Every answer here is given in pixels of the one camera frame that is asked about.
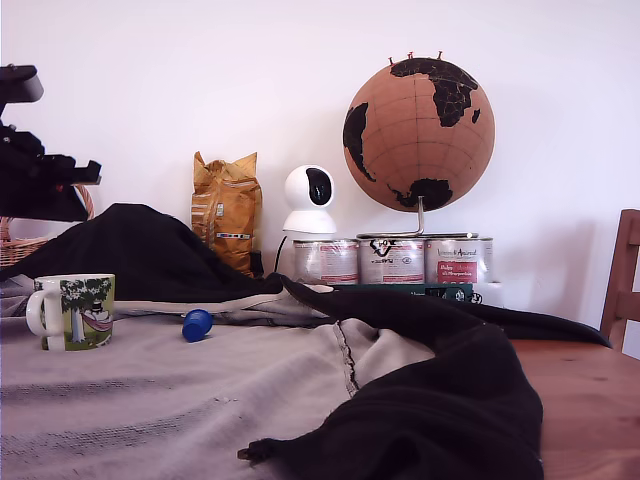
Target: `mug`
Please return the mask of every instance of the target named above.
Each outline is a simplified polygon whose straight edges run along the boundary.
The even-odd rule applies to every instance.
[[[38,277],[27,302],[27,325],[51,351],[90,350],[113,332],[115,275]]]

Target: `paper bag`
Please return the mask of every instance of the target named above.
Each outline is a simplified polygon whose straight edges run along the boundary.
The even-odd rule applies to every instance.
[[[257,153],[233,163],[193,161],[191,225],[228,265],[252,276],[263,274],[260,254],[262,190],[256,179]]]

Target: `tin can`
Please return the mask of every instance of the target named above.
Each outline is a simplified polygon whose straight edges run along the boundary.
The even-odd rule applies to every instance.
[[[295,279],[309,284],[356,285],[358,242],[294,240]]]
[[[448,238],[426,241],[428,283],[493,281],[492,238]]]
[[[366,284],[424,283],[424,240],[360,240],[360,279]]]

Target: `black cloth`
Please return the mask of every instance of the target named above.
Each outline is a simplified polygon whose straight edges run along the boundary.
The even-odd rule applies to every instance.
[[[222,262],[186,225],[145,205],[115,204],[71,227],[0,281],[75,273],[113,273],[116,300],[223,302],[278,293],[278,278],[254,280]]]
[[[502,315],[392,291],[317,294],[283,282],[298,300],[333,318],[392,329],[436,353],[368,383],[317,430],[259,440],[238,452],[252,462],[272,459],[285,478],[542,479],[542,403],[505,332],[516,327],[519,336],[529,329],[536,338],[546,332],[548,339],[607,345],[590,327],[570,328],[549,316]]]

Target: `wooden table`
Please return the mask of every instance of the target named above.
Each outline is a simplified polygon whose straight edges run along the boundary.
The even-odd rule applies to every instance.
[[[640,361],[598,345],[513,345],[544,405],[545,480],[640,480]]]

